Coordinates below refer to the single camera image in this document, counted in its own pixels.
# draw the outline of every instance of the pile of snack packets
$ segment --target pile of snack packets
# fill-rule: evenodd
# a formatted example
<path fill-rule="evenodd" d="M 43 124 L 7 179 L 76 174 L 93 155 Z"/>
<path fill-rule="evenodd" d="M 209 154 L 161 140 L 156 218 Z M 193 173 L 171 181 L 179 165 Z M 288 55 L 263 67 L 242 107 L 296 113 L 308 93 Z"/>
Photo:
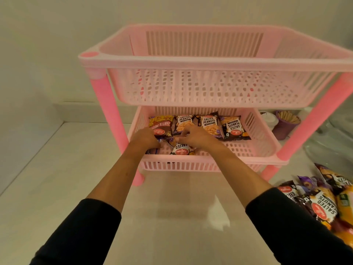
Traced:
<path fill-rule="evenodd" d="M 298 176 L 277 188 L 353 248 L 353 184 L 329 168 L 315 164 L 322 177 Z"/>
<path fill-rule="evenodd" d="M 222 141 L 251 139 L 240 122 L 240 116 L 219 116 L 218 112 L 209 115 L 162 115 L 149 117 L 149 127 L 153 129 L 155 137 L 161 142 L 165 140 L 172 148 L 170 154 L 195 155 L 189 145 L 175 141 L 188 125 L 203 127 L 208 133 Z M 148 150 L 146 154 L 158 154 L 157 149 Z"/>

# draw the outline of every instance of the black sleeve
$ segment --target black sleeve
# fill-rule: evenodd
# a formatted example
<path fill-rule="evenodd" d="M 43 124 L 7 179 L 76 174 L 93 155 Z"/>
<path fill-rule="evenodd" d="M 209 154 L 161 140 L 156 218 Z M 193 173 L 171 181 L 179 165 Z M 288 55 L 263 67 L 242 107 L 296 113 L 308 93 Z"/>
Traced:
<path fill-rule="evenodd" d="M 84 199 L 37 251 L 30 265 L 101 265 L 121 221 L 112 206 Z"/>
<path fill-rule="evenodd" d="M 256 197 L 245 212 L 281 264 L 353 260 L 349 246 L 277 188 Z"/>

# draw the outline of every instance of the red logo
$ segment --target red logo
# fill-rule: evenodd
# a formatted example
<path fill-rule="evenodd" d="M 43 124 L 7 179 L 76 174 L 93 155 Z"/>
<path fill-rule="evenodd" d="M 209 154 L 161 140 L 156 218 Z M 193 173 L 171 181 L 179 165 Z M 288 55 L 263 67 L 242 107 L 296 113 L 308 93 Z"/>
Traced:
<path fill-rule="evenodd" d="M 163 129 L 155 129 L 153 131 L 154 131 L 154 134 L 157 136 L 163 135 L 165 133 Z"/>
<path fill-rule="evenodd" d="M 291 191 L 292 191 L 292 188 L 289 187 L 289 186 L 280 186 L 280 187 L 278 187 L 278 189 L 279 189 L 281 192 L 291 192 Z"/>
<path fill-rule="evenodd" d="M 178 149 L 175 151 L 176 155 L 188 155 L 189 151 L 187 149 Z"/>
<path fill-rule="evenodd" d="M 312 208 L 312 210 L 314 210 L 315 214 L 317 214 L 317 216 L 318 216 L 319 218 L 321 218 L 321 219 L 323 219 L 323 220 L 326 220 L 326 219 L 327 219 L 327 215 L 326 215 L 324 209 L 323 209 L 321 206 L 319 206 L 319 205 L 316 204 L 316 203 L 312 203 L 312 204 L 311 204 L 311 208 Z"/>
<path fill-rule="evenodd" d="M 241 135 L 241 133 L 242 132 L 240 130 L 237 130 L 237 129 L 234 129 L 234 130 L 231 131 L 231 134 L 235 135 L 235 136 Z"/>

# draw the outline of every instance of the lower pink basket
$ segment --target lower pink basket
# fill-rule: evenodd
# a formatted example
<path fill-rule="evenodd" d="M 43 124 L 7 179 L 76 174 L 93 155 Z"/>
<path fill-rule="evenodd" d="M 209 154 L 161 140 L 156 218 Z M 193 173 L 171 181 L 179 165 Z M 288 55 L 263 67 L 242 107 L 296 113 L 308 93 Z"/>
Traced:
<path fill-rule="evenodd" d="M 137 130 L 148 126 L 150 116 L 179 114 L 209 114 L 218 111 L 219 115 L 240 115 L 241 123 L 249 133 L 251 140 L 223 142 L 245 164 L 254 171 L 265 165 L 286 165 L 288 161 L 280 160 L 276 152 L 280 144 L 264 122 L 260 113 L 254 108 L 202 108 L 202 107 L 158 107 L 139 106 L 131 124 L 128 138 Z M 195 156 L 169 155 L 170 146 L 163 144 L 160 154 L 145 155 L 140 168 L 155 171 L 220 171 L 213 158 L 205 151 L 196 151 Z"/>

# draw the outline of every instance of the left hand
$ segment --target left hand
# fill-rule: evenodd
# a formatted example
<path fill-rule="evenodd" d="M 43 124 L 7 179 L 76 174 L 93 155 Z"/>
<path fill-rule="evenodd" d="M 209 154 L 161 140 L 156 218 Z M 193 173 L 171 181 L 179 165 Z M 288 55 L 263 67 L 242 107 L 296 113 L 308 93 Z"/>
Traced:
<path fill-rule="evenodd" d="M 135 134 L 131 136 L 130 143 L 137 144 L 138 147 L 141 147 L 144 151 L 148 149 L 159 149 L 161 144 L 154 136 L 154 132 L 151 128 L 145 127 L 140 129 Z"/>

